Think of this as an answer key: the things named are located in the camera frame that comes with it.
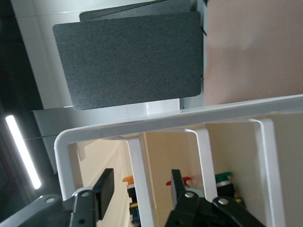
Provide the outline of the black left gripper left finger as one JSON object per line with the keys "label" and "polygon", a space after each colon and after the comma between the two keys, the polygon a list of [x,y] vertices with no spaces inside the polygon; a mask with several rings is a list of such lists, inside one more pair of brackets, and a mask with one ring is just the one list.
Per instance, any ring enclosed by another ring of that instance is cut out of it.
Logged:
{"label": "black left gripper left finger", "polygon": [[114,169],[106,168],[93,187],[75,191],[69,226],[96,227],[105,217],[114,190]]}

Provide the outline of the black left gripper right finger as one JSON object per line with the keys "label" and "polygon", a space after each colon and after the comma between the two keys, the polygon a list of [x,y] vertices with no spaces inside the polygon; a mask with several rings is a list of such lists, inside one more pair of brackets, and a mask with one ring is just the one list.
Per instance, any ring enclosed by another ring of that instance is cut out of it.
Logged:
{"label": "black left gripper right finger", "polygon": [[195,225],[199,196],[185,187],[181,171],[171,170],[171,198],[173,210],[166,221],[166,227],[193,227]]}

